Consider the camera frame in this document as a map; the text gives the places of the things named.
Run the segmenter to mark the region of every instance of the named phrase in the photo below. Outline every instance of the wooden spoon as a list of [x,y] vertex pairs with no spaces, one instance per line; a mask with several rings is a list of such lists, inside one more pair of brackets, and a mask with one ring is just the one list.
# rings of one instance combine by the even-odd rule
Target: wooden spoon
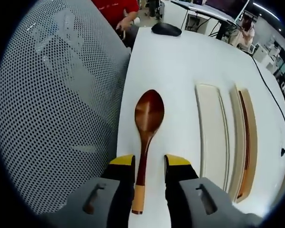
[[161,96],[155,90],[144,93],[135,108],[135,123],[142,143],[135,194],[132,201],[132,213],[137,215],[143,212],[146,165],[150,141],[162,123],[164,112]]

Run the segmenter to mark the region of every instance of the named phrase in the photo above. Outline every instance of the computer mouse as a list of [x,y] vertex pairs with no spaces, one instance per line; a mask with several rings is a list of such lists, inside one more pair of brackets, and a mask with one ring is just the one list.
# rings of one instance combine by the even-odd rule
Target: computer mouse
[[173,37],[178,37],[181,34],[181,30],[178,27],[163,22],[155,24],[151,30],[155,34]]

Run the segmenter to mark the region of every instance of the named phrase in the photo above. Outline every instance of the person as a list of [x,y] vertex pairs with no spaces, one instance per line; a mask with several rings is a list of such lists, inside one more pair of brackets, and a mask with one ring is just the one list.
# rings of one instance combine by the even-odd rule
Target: person
[[244,15],[240,32],[232,39],[231,45],[235,47],[240,45],[242,47],[249,48],[252,44],[254,36],[254,23],[252,22],[252,19],[249,16]]
[[92,0],[115,30],[126,31],[138,14],[137,0]]

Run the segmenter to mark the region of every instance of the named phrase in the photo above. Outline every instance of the monitor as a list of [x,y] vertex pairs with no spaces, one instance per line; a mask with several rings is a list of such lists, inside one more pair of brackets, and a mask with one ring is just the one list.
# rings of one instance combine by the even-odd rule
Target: monitor
[[249,0],[207,0],[206,5],[216,8],[236,19]]

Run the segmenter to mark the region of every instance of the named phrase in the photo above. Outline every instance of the gray mesh fabric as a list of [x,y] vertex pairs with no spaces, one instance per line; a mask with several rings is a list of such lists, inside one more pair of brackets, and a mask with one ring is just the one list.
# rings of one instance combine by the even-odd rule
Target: gray mesh fabric
[[116,156],[129,51],[90,0],[40,0],[0,66],[0,151],[37,214]]

